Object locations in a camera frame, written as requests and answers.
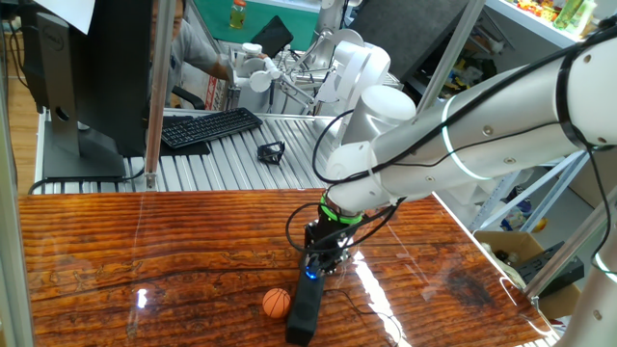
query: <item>orange ball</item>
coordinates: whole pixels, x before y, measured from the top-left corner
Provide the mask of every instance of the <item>orange ball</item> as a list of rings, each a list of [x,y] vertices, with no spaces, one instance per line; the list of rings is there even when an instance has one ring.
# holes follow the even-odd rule
[[[263,297],[263,310],[269,317],[283,318],[291,307],[291,298],[280,288],[270,289]]]

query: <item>shelf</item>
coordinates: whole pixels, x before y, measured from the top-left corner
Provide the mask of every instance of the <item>shelf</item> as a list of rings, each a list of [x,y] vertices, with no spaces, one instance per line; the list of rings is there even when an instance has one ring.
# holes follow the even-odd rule
[[[535,16],[532,13],[522,11],[507,1],[487,0],[486,6],[497,11],[498,13],[503,14],[524,28],[527,28],[531,32],[559,46],[560,48],[571,46],[580,41],[578,37],[553,28],[552,24],[546,20]]]

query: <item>cardboard box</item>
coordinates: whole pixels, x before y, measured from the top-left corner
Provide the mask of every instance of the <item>cardboard box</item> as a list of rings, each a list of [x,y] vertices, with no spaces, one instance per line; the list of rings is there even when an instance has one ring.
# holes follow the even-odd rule
[[[527,232],[477,231],[473,236],[476,240],[491,245],[493,252],[502,250],[507,253],[517,253],[520,260],[513,264],[514,267],[544,251],[542,246]],[[570,284],[540,299],[540,310],[548,319],[572,315],[578,296],[580,296],[580,290],[574,284]]]

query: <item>wood grain surface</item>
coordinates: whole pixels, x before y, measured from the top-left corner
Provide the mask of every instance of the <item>wood grain surface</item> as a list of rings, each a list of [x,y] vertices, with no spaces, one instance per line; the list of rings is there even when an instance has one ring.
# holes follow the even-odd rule
[[[300,256],[284,225],[320,194],[22,198],[38,346],[284,346],[261,301],[272,288],[293,298]],[[298,243],[315,217],[292,223]],[[518,346],[550,330],[432,197],[352,254],[326,281],[311,346]]]

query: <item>robotic arm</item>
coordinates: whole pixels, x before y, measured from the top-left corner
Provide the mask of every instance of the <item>robotic arm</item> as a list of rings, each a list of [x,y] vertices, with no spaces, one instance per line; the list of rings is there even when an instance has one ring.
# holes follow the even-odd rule
[[[306,243],[307,271],[298,293],[311,285],[303,276],[319,280],[346,259],[344,245],[350,244],[353,224],[364,210],[419,200],[436,190],[526,169],[577,150],[617,145],[612,105],[615,37],[617,27],[599,32],[583,45],[504,72],[397,125],[388,122],[391,113],[379,110],[391,109],[391,100],[406,96],[386,87],[367,89],[344,145],[328,161],[324,175],[332,186],[319,207],[320,218],[306,226],[314,239]],[[367,124],[376,123],[380,126],[366,131]],[[600,252],[608,269],[617,269],[617,256],[610,251],[615,247],[617,236],[611,235]],[[612,346],[617,339],[608,328],[617,314],[593,321],[591,313],[610,299],[590,297],[598,292],[614,296],[617,284],[604,274],[595,275],[587,283],[592,289],[580,299],[585,307],[577,308],[576,324],[560,346]],[[298,293],[296,302],[302,301]],[[295,307],[287,336],[297,328]]]

